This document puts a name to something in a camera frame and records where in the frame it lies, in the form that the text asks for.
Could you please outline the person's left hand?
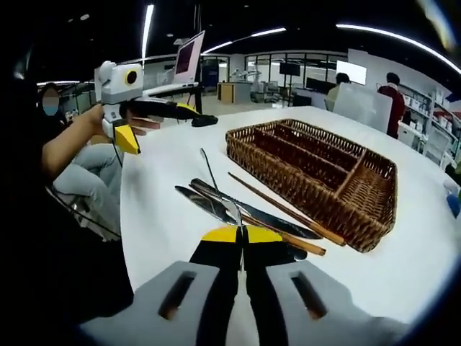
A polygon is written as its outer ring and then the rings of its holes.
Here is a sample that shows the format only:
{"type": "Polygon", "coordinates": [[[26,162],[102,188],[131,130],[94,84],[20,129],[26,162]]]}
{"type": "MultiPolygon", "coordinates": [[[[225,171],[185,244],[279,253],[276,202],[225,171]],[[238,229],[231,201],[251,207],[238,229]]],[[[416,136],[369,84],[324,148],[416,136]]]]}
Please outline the person's left hand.
{"type": "MultiPolygon", "coordinates": [[[[145,136],[151,130],[158,130],[161,127],[160,123],[156,123],[149,118],[139,117],[130,109],[122,111],[122,115],[128,121],[134,134],[145,136]]],[[[104,110],[101,104],[96,104],[90,110],[81,115],[81,119],[89,121],[91,133],[93,136],[101,135],[107,137],[102,127],[102,119],[104,117],[104,110]]]]}

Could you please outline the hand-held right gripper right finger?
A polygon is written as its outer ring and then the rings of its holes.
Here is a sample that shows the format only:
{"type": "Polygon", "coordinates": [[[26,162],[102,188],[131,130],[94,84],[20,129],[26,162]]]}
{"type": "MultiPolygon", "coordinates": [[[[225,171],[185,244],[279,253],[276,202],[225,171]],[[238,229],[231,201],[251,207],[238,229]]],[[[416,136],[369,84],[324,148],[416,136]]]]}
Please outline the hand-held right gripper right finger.
{"type": "Polygon", "coordinates": [[[268,231],[243,247],[260,345],[397,345],[408,325],[372,316],[350,290],[268,231]]]}

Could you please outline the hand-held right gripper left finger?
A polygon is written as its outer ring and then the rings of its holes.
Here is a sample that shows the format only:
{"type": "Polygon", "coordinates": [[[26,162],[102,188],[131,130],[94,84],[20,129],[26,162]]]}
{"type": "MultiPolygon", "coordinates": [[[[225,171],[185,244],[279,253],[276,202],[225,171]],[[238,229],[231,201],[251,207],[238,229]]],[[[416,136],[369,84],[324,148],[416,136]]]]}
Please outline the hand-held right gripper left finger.
{"type": "Polygon", "coordinates": [[[233,227],[209,232],[189,261],[176,261],[144,283],[126,309],[82,324],[86,344],[224,345],[238,291],[240,241],[233,227]]]}

